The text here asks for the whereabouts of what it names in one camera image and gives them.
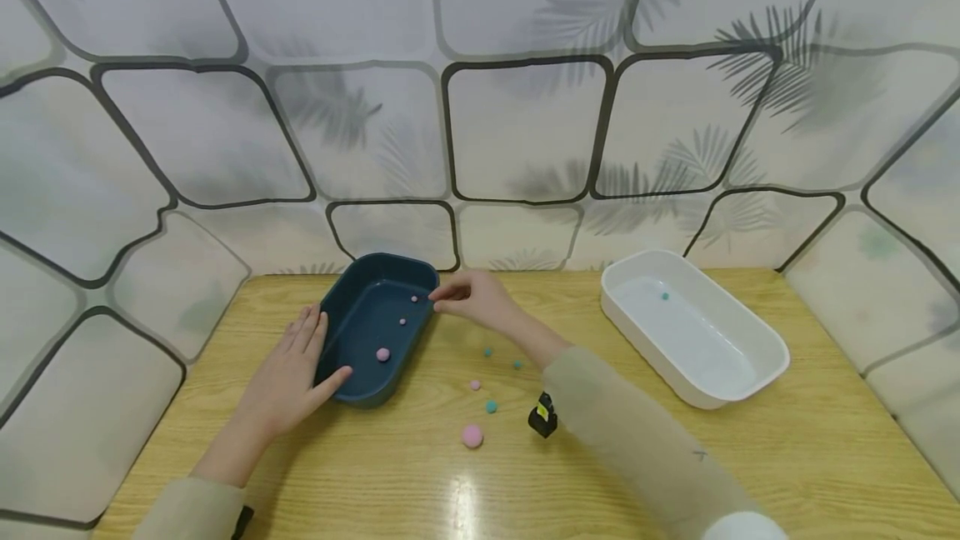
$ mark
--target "beige sleeve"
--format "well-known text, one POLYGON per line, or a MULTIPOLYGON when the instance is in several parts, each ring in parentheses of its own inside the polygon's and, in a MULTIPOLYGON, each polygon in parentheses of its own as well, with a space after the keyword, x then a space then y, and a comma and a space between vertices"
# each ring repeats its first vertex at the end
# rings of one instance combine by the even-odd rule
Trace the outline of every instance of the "beige sleeve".
POLYGON ((543 371, 570 433, 617 472, 670 538, 701 540, 729 513, 760 513, 733 476, 646 393, 574 346, 543 371))
POLYGON ((198 477, 163 489, 133 540, 229 540, 243 510, 244 491, 198 477))

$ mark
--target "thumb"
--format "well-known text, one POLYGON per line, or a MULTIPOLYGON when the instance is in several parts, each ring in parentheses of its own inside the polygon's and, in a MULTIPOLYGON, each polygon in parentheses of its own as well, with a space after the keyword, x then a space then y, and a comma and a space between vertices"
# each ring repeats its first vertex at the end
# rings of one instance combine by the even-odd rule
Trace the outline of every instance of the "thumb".
POLYGON ((343 365, 340 369, 334 371, 333 375, 326 378, 326 380, 310 388, 304 400, 306 413, 304 413, 303 416, 306 417, 310 413, 315 412, 323 403, 330 400, 330 397, 336 394, 337 390, 348 380, 350 374, 353 374, 353 368, 349 365, 343 365))

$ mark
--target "wooden table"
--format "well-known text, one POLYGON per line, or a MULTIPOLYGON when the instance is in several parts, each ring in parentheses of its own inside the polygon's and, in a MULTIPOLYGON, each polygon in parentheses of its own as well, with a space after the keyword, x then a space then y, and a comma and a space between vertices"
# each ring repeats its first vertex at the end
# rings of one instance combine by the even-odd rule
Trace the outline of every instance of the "wooden table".
MULTIPOLYGON (((684 405, 600 311, 598 273, 507 273, 525 308, 653 395, 734 472, 793 540, 960 538, 960 506, 776 273, 709 271, 780 332, 793 362, 739 405, 684 405)), ((94 538, 130 538, 185 476, 299 307, 331 276, 248 282, 145 447, 94 538)), ((324 407, 267 452, 247 492, 259 538, 659 538, 633 497, 563 430, 526 424, 541 383, 505 339, 438 317, 387 405, 324 407), (484 357, 484 348, 493 349, 484 357), (468 382, 482 380, 473 392, 468 382), (484 403, 494 398, 497 414, 484 403), (486 433, 478 451, 463 425, 486 433)))

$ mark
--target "pink ball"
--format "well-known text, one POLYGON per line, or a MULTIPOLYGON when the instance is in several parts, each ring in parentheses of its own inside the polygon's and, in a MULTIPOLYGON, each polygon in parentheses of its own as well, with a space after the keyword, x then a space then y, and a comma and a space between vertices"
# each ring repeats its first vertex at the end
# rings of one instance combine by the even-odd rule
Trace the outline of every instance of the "pink ball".
POLYGON ((463 441, 463 446, 468 449, 475 449, 483 444, 483 432, 480 431, 479 426, 466 426, 460 434, 460 439, 463 441))

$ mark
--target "black object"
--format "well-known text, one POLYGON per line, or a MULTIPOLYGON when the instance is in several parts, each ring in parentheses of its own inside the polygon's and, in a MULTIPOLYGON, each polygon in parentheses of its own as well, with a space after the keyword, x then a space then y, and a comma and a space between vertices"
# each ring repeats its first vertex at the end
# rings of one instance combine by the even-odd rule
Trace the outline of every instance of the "black object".
POLYGON ((553 410, 553 400, 549 394, 541 393, 537 406, 531 410, 530 416, 527 417, 527 423, 544 438, 548 438, 551 433, 554 433, 557 428, 557 414, 553 410))
POLYGON ((353 375, 333 398, 358 408, 385 403, 433 317, 427 297, 438 285, 437 270, 415 258, 374 253, 350 264, 320 302, 330 329, 314 386, 350 365, 353 375), (380 347, 390 349, 390 361, 377 360, 380 347))
POLYGON ((237 520, 237 527, 233 529, 233 535, 230 536, 230 540, 240 540, 240 538, 243 537, 243 533, 247 531, 247 525, 252 519, 253 509, 244 504, 242 511, 240 511, 240 518, 237 520))

